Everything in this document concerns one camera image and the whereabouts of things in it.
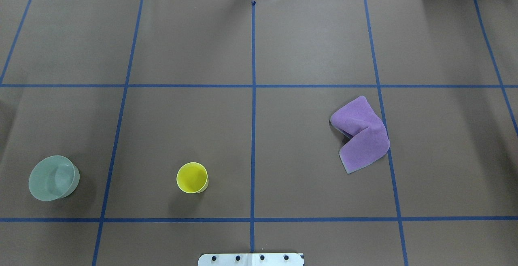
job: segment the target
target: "white mounting plate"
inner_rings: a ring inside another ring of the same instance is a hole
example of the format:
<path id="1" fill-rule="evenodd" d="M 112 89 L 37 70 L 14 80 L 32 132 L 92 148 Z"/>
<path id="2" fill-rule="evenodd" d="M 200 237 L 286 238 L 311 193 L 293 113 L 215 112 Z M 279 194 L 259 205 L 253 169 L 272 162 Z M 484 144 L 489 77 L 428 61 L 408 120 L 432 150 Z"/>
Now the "white mounting plate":
<path id="1" fill-rule="evenodd" d="M 304 266 L 303 253 L 203 254 L 198 266 Z"/>

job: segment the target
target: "teal bowl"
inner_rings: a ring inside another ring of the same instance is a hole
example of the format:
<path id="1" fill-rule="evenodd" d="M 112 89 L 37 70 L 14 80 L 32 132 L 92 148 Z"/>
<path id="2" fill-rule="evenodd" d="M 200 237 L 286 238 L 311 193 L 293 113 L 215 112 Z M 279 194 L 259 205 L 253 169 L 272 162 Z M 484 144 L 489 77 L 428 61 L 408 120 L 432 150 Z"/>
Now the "teal bowl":
<path id="1" fill-rule="evenodd" d="M 34 198 L 52 201 L 69 196 L 79 183 L 79 170 L 61 155 L 39 162 L 29 177 L 29 190 Z"/>

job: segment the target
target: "microfiber cloth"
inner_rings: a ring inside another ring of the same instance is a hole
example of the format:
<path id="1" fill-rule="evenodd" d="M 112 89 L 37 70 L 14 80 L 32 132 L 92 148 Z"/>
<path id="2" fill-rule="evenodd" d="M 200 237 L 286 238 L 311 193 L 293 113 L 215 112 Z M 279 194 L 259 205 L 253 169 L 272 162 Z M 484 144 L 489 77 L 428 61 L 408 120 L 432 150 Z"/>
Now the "microfiber cloth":
<path id="1" fill-rule="evenodd" d="M 364 96 L 336 111 L 330 122 L 351 139 L 338 154 L 347 174 L 374 163 L 389 151 L 387 130 Z"/>

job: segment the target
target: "vertical blue line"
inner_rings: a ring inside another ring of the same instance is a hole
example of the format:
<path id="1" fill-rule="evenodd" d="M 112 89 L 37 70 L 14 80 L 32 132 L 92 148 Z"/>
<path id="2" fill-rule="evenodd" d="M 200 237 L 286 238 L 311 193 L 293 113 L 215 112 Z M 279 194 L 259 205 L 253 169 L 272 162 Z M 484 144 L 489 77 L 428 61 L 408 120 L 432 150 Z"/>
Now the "vertical blue line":
<path id="1" fill-rule="evenodd" d="M 140 0 L 140 4 L 138 6 L 138 13 L 137 13 L 137 22 L 135 23 L 135 32 L 133 33 L 133 43 L 132 43 L 132 47 L 131 47 L 131 52 L 129 54 L 128 69 L 127 69 L 127 73 L 126 73 L 126 81 L 124 84 L 124 92 L 122 93 L 121 107 L 119 110 L 119 120 L 117 121 L 117 130 L 115 131 L 115 139 L 113 141 L 113 151 L 111 152 L 110 168 L 108 170 L 108 177 L 106 179 L 104 198 L 102 201 L 102 209 L 101 209 L 101 213 L 100 213 L 98 235 L 96 238 L 96 247 L 94 249 L 94 255 L 92 258 L 92 266 L 95 266 L 97 264 L 97 258 L 98 258 L 99 246 L 100 246 L 100 238 L 102 235 L 102 226 L 104 224 L 104 219 L 105 219 L 104 216 L 106 214 L 106 205 L 108 203 L 108 195 L 110 192 L 111 175 L 113 173 L 113 165 L 115 164 L 115 155 L 117 154 L 117 146 L 119 143 L 119 134 L 121 132 L 121 125 L 122 125 L 122 116 L 124 114 L 124 106 L 126 105 L 126 95 L 127 95 L 127 91 L 128 91 L 128 84 L 130 82 L 131 67 L 132 67 L 132 63 L 133 63 L 133 54 L 135 53 L 135 45 L 137 44 L 138 27 L 140 24 L 140 15 L 142 13 L 143 4 L 144 4 L 144 0 Z"/>
<path id="2" fill-rule="evenodd" d="M 252 1 L 252 149 L 250 172 L 250 253 L 255 249 L 255 1 Z"/>
<path id="3" fill-rule="evenodd" d="M 381 94 L 381 84 L 380 84 L 380 76 L 378 73 L 378 63 L 376 61 L 376 53 L 374 51 L 374 40 L 372 39 L 372 28 L 370 26 L 370 16 L 369 16 L 369 7 L 367 4 L 367 0 L 363 0 L 365 5 L 365 16 L 367 18 L 367 28 L 369 31 L 369 41 L 370 41 L 370 52 L 372 54 L 372 65 L 374 65 L 374 75 L 376 76 L 376 86 L 378 87 L 378 98 L 380 100 L 380 108 L 381 108 L 381 118 L 383 120 L 383 124 L 387 128 L 387 122 L 385 118 L 385 107 L 383 105 L 383 95 Z M 392 190 L 394 191 L 394 202 L 396 203 L 396 214 L 398 218 L 399 225 L 399 238 L 401 240 L 401 249 L 403 251 L 403 262 L 405 266 L 408 266 L 408 257 L 407 257 L 407 245 L 405 242 L 405 233 L 403 231 L 403 221 L 401 220 L 401 208 L 399 205 L 399 194 L 397 192 L 396 185 L 396 174 L 394 173 L 394 163 L 392 162 L 392 152 L 390 148 L 387 152 L 388 156 L 388 165 L 390 167 L 390 175 L 392 178 Z"/>
<path id="4" fill-rule="evenodd" d="M 496 65 L 496 59 L 493 54 L 493 49 L 489 43 L 489 39 L 487 38 L 487 34 L 484 27 L 484 22 L 482 22 L 482 16 L 480 14 L 479 3 L 478 0 L 473 0 L 475 3 L 475 10 L 477 10 L 477 16 L 479 18 L 480 28 L 482 29 L 482 35 L 484 36 L 484 40 L 486 42 L 487 50 L 489 51 L 489 55 L 491 57 L 491 61 L 493 62 L 493 67 L 495 68 L 496 76 L 498 78 L 498 82 L 500 83 L 500 87 L 502 89 L 503 98 L 505 99 L 505 104 L 507 105 L 507 110 L 509 111 L 509 115 L 511 115 L 511 120 L 513 122 L 514 131 L 516 135 L 518 135 L 518 126 L 516 125 L 516 119 L 514 118 L 513 109 L 511 108 L 511 103 L 509 102 L 509 98 L 507 98 L 507 92 L 505 91 L 505 87 L 503 86 L 503 80 L 500 76 L 500 71 L 498 70 L 498 65 Z"/>
<path id="5" fill-rule="evenodd" d="M 13 44 L 11 44 L 11 49 L 9 50 L 9 54 L 7 54 L 7 59 L 5 61 L 4 69 L 2 70 L 2 75 L 0 76 L 0 84 L 4 81 L 5 73 L 7 72 L 7 67 L 9 66 L 9 61 L 11 60 L 11 56 L 15 50 L 16 42 L 18 41 L 18 36 L 20 36 L 20 32 L 22 30 L 23 23 L 25 22 L 25 17 L 27 17 L 27 13 L 29 11 L 29 7 L 31 6 L 32 0 L 27 2 L 25 7 L 25 11 L 23 12 L 22 19 L 20 20 L 20 24 L 18 25 L 18 30 L 16 30 L 15 39 L 13 39 Z"/>

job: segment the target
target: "yellow cup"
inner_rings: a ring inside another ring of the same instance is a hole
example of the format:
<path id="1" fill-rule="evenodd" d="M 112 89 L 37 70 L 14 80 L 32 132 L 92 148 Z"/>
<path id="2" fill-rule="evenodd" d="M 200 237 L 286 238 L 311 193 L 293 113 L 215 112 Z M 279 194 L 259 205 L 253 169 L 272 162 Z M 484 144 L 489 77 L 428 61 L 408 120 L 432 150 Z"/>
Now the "yellow cup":
<path id="1" fill-rule="evenodd" d="M 194 162 L 187 163 L 178 170 L 176 184 L 185 193 L 204 192 L 209 186 L 209 175 L 203 165 Z"/>

